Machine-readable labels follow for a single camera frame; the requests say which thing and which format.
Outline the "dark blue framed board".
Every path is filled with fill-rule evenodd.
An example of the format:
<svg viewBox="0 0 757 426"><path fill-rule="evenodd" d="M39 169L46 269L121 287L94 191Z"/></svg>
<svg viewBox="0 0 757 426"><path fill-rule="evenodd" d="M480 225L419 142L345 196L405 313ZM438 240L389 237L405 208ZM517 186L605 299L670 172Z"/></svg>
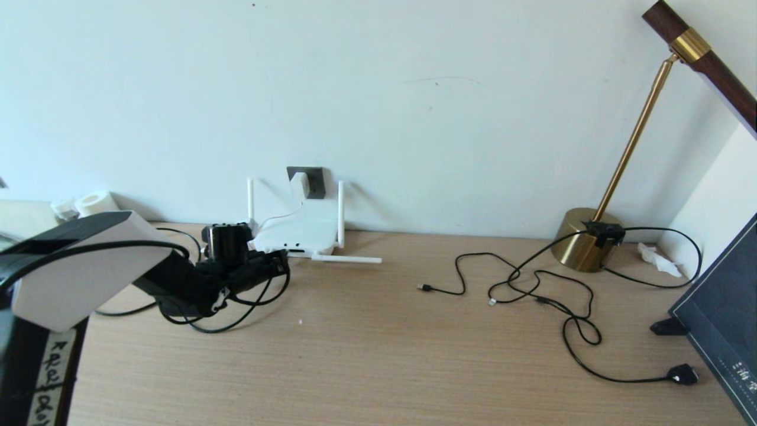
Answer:
<svg viewBox="0 0 757 426"><path fill-rule="evenodd" d="M670 308L748 426L757 426L757 214Z"/></svg>

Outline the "grey wall socket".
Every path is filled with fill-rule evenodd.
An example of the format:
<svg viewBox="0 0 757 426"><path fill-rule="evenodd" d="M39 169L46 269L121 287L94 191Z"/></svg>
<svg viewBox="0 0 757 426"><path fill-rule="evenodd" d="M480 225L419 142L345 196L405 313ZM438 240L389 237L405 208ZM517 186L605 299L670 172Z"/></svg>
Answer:
<svg viewBox="0 0 757 426"><path fill-rule="evenodd" d="M322 167L288 166L289 181L296 172L306 172L310 179L310 196L308 199L325 199L325 178Z"/></svg>

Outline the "white router with four antennas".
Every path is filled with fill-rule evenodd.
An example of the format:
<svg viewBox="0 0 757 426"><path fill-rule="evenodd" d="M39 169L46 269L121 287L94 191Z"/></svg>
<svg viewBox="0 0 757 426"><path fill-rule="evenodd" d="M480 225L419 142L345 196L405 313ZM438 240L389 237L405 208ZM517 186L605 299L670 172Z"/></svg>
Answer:
<svg viewBox="0 0 757 426"><path fill-rule="evenodd" d="M292 213L264 220L249 247L263 253L287 249L289 256L317 262L381 264L382 258L344 256L335 249L345 246L345 181L337 184L336 201L307 199Z"/></svg>

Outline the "black junction box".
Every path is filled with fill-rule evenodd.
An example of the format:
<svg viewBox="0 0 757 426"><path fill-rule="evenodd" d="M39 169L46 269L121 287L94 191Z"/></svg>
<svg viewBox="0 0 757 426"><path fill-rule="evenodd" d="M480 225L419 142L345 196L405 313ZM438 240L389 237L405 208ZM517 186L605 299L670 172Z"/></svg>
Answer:
<svg viewBox="0 0 757 426"><path fill-rule="evenodd" d="M599 249L617 246L625 239L626 230L621 224L597 221L584 221L583 224L586 233L594 237L594 245Z"/></svg>

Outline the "small clear jar white lid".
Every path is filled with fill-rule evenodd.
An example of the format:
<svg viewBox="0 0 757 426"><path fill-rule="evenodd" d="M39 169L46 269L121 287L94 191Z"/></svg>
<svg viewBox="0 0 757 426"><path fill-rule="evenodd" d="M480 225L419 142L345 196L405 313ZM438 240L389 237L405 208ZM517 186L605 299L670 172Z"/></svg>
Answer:
<svg viewBox="0 0 757 426"><path fill-rule="evenodd" d="M79 211L73 199L59 199L50 203L57 223L64 223L78 219Z"/></svg>

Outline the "white toilet paper roll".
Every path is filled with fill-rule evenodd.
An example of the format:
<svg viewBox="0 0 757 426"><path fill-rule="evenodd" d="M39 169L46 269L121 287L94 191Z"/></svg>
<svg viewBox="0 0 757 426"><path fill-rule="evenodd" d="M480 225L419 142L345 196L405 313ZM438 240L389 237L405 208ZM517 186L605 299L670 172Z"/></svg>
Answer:
<svg viewBox="0 0 757 426"><path fill-rule="evenodd" d="M83 196L74 202L74 208L81 218L121 210L110 191L96 191Z"/></svg>

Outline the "crumpled white tissue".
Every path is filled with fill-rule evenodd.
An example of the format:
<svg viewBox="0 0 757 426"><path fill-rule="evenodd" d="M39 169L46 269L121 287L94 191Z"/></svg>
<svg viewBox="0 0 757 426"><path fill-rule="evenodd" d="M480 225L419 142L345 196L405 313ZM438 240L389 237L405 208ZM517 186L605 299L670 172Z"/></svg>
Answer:
<svg viewBox="0 0 757 426"><path fill-rule="evenodd" d="M678 265L659 254L657 248L654 246L647 246L641 242L636 243L636 251L638 251L638 254L640 254L640 257L644 262L654 266L658 272L667 273L672 277L683 276L678 269Z"/></svg>

